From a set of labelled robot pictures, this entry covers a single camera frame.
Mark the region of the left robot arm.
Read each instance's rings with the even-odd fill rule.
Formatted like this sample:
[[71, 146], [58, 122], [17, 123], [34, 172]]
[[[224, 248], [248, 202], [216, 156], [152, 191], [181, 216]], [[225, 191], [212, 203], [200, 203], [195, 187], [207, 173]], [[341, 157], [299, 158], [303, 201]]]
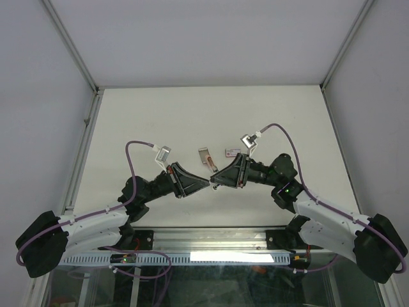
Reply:
[[185, 171], [177, 162], [151, 181], [132, 176], [113, 205], [80, 215], [57, 216], [51, 210], [40, 214], [16, 240], [17, 263], [37, 278], [78, 253], [132, 249], [136, 246], [132, 223], [148, 213], [147, 203], [169, 194], [186, 198], [209, 185], [207, 179]]

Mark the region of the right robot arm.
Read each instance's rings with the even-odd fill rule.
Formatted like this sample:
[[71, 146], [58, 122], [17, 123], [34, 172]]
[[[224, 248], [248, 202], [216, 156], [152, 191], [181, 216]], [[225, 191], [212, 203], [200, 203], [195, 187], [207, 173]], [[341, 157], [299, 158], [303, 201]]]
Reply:
[[408, 249], [388, 218], [347, 212], [326, 203], [305, 188], [297, 174], [286, 153], [269, 166], [239, 154], [210, 181], [232, 188], [243, 188], [248, 182], [271, 186], [274, 203], [294, 215], [277, 241], [282, 249], [291, 251], [306, 244], [329, 250], [355, 263], [377, 283], [404, 271]]

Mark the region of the pink white stapler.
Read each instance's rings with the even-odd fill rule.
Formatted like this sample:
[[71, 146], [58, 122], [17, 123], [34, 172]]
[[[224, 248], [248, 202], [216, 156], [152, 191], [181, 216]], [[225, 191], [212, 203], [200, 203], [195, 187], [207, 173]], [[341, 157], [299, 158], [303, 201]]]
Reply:
[[216, 173], [219, 171], [218, 167], [214, 163], [212, 157], [210, 155], [205, 156], [205, 163], [208, 166], [208, 168], [211, 170], [212, 173]]

